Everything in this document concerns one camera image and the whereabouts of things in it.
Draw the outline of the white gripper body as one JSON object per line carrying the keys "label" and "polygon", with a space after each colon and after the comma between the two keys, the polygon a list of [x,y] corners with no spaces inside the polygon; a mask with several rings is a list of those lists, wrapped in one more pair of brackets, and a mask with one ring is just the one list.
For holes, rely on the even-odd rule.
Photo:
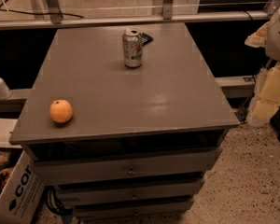
{"label": "white gripper body", "polygon": [[271,69],[261,68],[246,122],[252,127],[267,124],[280,108],[280,62]]}

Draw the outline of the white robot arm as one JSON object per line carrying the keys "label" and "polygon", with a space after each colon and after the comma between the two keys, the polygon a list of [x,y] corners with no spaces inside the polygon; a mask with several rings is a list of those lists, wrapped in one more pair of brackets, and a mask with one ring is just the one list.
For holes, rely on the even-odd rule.
{"label": "white robot arm", "polygon": [[276,64],[261,68],[256,77],[254,96],[250,102],[246,121],[253,127],[267,124],[280,108],[280,8],[258,30],[249,35],[245,44],[252,48],[265,48],[265,54]]}

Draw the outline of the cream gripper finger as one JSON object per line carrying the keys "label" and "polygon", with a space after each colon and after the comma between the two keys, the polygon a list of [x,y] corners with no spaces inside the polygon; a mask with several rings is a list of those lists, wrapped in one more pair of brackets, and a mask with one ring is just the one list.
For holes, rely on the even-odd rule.
{"label": "cream gripper finger", "polygon": [[249,35],[245,40],[245,44],[252,48],[264,48],[266,45],[266,34],[269,23],[266,22],[258,28],[258,30]]}

